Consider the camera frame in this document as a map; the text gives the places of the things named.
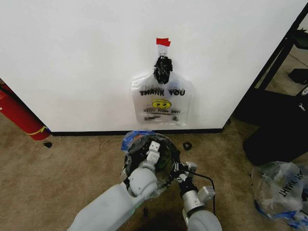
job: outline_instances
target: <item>black tape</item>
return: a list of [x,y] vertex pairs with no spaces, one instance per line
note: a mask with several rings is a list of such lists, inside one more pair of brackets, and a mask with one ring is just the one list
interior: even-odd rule
[[159,84],[169,82],[170,71],[172,71],[172,61],[167,56],[160,56],[155,64],[154,76]]

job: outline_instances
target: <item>red tape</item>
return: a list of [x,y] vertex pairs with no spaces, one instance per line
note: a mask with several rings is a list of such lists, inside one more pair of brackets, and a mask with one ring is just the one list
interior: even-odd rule
[[157,45],[163,45],[163,46],[170,46],[171,41],[169,41],[169,38],[157,38],[156,39],[156,44]]

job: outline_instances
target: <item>white wall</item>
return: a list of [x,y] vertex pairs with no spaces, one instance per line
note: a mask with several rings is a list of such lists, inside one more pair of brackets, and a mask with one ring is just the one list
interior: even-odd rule
[[221,128],[305,0],[10,0],[0,8],[0,77],[52,131],[141,128],[130,83],[169,38],[194,87],[185,127]]

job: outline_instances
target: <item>black debris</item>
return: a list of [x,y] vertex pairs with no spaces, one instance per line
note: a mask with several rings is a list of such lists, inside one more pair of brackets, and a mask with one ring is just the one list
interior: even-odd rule
[[51,148],[52,143],[51,143],[51,142],[47,142],[47,143],[43,143],[43,145],[44,145],[45,147]]
[[144,207],[143,216],[146,218],[148,215],[149,215],[149,210],[146,207]]
[[183,143],[183,148],[186,150],[186,151],[188,151],[188,150],[190,150],[191,148],[192,148],[192,144],[191,143],[189,143],[189,142],[185,142],[185,143]]

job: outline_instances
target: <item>crumpled plastic bag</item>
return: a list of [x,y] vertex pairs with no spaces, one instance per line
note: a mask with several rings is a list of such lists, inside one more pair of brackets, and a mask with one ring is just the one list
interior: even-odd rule
[[155,165],[158,190],[150,196],[150,198],[155,198],[170,186],[173,163],[180,161],[180,151],[168,137],[150,130],[127,133],[121,147],[121,150],[125,152],[125,160],[120,179],[125,182],[125,179],[146,159],[146,152],[152,141],[160,143],[160,157]]
[[308,192],[308,166],[271,162],[253,169],[252,188],[256,209],[270,219],[285,218],[288,224],[308,231],[303,193]]

